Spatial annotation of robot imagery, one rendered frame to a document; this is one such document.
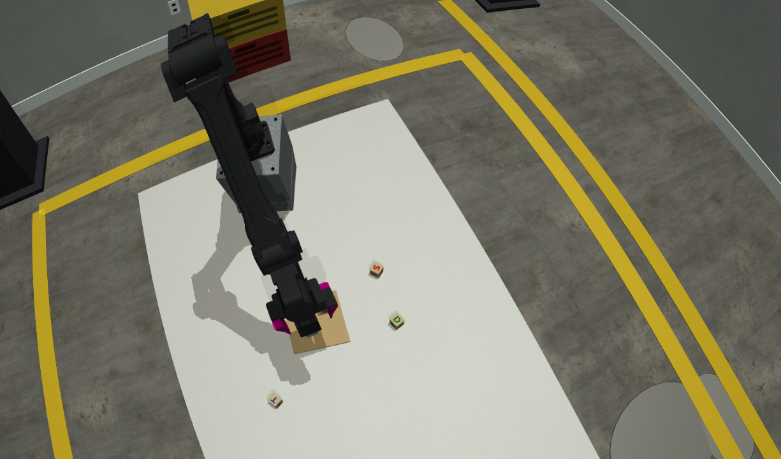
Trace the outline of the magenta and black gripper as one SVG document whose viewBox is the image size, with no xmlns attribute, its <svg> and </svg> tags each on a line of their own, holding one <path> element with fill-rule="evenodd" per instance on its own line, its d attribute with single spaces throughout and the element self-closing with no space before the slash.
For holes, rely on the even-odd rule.
<svg viewBox="0 0 781 459">
<path fill-rule="evenodd" d="M 331 290 L 331 287 L 327 282 L 324 282 L 323 284 L 318 284 L 318 280 L 316 278 L 312 278 L 311 280 L 308 280 L 312 294 L 314 294 L 316 301 L 318 303 L 318 306 L 315 307 L 315 314 L 318 312 L 321 312 L 323 310 L 327 310 L 329 316 L 332 318 L 333 312 L 337 310 L 338 304 L 337 299 L 335 299 L 333 295 L 333 291 Z M 326 304 L 327 303 L 327 304 Z M 275 305 L 275 306 L 274 306 Z M 272 321 L 272 325 L 274 326 L 276 331 L 280 332 L 286 332 L 288 334 L 291 334 L 290 329 L 286 325 L 285 315 L 282 309 L 282 305 L 279 300 L 279 295 L 277 293 L 272 294 L 272 300 L 271 302 L 266 303 L 266 308 L 268 310 L 268 313 L 270 314 L 270 319 Z M 283 323 L 282 323 L 283 321 Z"/>
</svg>

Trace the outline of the tan flat mat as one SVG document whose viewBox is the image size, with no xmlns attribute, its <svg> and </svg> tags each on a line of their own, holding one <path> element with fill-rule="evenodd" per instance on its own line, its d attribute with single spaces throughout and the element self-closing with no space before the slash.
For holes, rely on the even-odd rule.
<svg viewBox="0 0 781 459">
<path fill-rule="evenodd" d="M 311 336 L 309 338 L 307 338 L 307 336 L 301 337 L 296 330 L 294 322 L 286 319 L 286 324 L 289 326 L 291 332 L 290 339 L 294 354 L 316 351 L 316 349 L 350 342 L 349 334 L 347 334 L 346 321 L 344 320 L 340 307 L 340 300 L 337 296 L 337 290 L 333 291 L 333 295 L 335 299 L 337 299 L 337 310 L 333 312 L 332 319 L 328 313 L 321 315 L 320 312 L 318 312 L 316 314 L 321 327 L 321 330 L 318 331 L 316 336 Z"/>
</svg>

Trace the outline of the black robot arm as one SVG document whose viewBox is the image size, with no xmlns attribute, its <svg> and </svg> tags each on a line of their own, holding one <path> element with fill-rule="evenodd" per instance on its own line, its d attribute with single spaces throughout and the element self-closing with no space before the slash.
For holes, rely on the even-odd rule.
<svg viewBox="0 0 781 459">
<path fill-rule="evenodd" d="M 201 117 L 244 217 L 251 253 L 262 274 L 270 274 L 279 288 L 286 319 L 295 323 L 301 337 L 316 336 L 321 330 L 314 313 L 318 303 L 301 272 L 299 238 L 294 230 L 286 231 L 251 165 L 274 153 L 270 128 L 260 122 L 253 103 L 244 106 L 233 95 L 226 78 L 238 72 L 230 55 L 225 35 L 215 37 L 206 13 L 189 25 L 168 30 L 169 60 L 161 64 L 164 80 L 173 102 L 188 97 Z M 194 81 L 186 85 L 190 80 Z"/>
</svg>

